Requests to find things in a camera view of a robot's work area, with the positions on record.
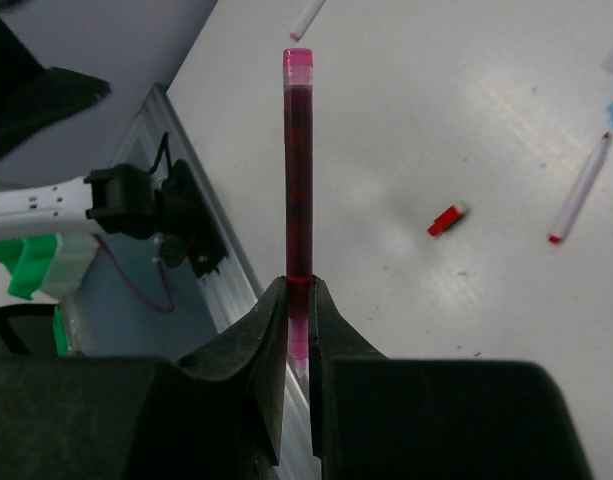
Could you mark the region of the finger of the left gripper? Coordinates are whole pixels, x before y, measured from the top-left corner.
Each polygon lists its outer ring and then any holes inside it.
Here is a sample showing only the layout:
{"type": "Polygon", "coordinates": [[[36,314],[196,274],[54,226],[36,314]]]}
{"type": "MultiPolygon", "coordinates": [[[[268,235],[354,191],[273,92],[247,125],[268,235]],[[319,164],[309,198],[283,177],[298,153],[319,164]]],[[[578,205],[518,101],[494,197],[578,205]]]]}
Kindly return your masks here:
{"type": "Polygon", "coordinates": [[[103,79],[42,66],[0,17],[0,160],[40,130],[110,93],[103,79]]]}

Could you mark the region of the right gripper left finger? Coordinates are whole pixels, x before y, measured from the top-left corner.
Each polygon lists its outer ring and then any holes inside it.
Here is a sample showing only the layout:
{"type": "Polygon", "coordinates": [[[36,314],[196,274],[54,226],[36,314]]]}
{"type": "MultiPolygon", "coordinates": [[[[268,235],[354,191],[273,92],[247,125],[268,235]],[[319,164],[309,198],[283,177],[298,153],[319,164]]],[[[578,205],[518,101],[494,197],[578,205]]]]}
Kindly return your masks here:
{"type": "Polygon", "coordinates": [[[177,362],[0,357],[0,479],[266,479],[286,359],[282,277],[177,362]]]}

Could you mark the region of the white pen red tip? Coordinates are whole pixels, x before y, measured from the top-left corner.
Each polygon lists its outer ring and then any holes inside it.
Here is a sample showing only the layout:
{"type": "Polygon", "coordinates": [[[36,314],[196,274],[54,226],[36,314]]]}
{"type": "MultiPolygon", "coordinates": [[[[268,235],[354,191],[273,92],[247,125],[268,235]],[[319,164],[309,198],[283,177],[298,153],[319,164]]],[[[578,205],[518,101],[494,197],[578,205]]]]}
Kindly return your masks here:
{"type": "Polygon", "coordinates": [[[606,132],[586,159],[549,231],[548,241],[551,244],[561,244],[570,234],[592,186],[605,164],[611,143],[612,134],[606,132]]]}

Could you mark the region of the white pen pink tip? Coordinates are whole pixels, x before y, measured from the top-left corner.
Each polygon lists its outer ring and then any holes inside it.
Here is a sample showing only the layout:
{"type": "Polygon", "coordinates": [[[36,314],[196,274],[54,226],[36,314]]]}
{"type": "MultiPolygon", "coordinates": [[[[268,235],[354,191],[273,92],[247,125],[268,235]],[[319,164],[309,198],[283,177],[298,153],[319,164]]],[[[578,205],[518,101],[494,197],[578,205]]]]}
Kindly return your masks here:
{"type": "Polygon", "coordinates": [[[291,28],[289,38],[299,42],[325,4],[325,0],[312,0],[304,8],[302,13],[291,28]]]}

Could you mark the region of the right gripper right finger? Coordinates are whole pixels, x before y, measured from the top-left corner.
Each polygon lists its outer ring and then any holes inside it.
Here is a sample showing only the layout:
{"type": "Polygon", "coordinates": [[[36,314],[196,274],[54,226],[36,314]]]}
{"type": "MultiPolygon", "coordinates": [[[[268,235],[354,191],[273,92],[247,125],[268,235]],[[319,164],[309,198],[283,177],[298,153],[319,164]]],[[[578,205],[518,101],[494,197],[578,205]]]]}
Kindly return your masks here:
{"type": "Polygon", "coordinates": [[[588,479],[563,395],[524,361],[391,359],[309,292],[312,448],[326,479],[588,479]]]}

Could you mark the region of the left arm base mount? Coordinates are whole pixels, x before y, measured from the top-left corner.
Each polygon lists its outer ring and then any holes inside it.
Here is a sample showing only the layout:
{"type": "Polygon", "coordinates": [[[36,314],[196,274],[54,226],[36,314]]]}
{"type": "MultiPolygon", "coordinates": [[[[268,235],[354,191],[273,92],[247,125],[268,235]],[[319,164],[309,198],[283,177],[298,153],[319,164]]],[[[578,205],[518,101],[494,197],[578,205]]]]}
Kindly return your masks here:
{"type": "Polygon", "coordinates": [[[187,161],[174,161],[169,146],[170,134],[160,140],[149,173],[155,174],[160,163],[166,164],[168,176],[156,190],[160,255],[164,264],[176,269],[187,262],[195,277],[219,270],[228,256],[214,215],[200,192],[187,161]]]}

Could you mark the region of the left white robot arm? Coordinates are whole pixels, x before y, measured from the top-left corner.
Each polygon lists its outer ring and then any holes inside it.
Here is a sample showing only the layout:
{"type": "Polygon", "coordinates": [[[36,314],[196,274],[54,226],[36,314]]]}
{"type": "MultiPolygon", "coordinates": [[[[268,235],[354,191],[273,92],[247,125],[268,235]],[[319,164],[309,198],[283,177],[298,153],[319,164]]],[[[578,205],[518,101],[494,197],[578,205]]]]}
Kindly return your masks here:
{"type": "MultiPolygon", "coordinates": [[[[0,11],[16,5],[0,1],[0,11]]],[[[0,18],[0,160],[110,92],[105,80],[43,67],[0,18]]],[[[162,211],[150,173],[120,164],[55,185],[0,191],[0,240],[60,232],[147,239],[162,231],[162,211]]]]}

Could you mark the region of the dark red pen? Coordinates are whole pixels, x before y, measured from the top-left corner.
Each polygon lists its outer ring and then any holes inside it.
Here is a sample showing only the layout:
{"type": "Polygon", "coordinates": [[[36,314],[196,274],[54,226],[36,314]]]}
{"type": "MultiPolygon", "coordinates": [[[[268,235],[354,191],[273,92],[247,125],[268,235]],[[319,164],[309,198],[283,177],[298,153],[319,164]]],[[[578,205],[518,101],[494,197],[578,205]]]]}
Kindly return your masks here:
{"type": "Polygon", "coordinates": [[[283,52],[288,354],[308,370],[308,293],[313,264],[313,53],[283,52]]]}

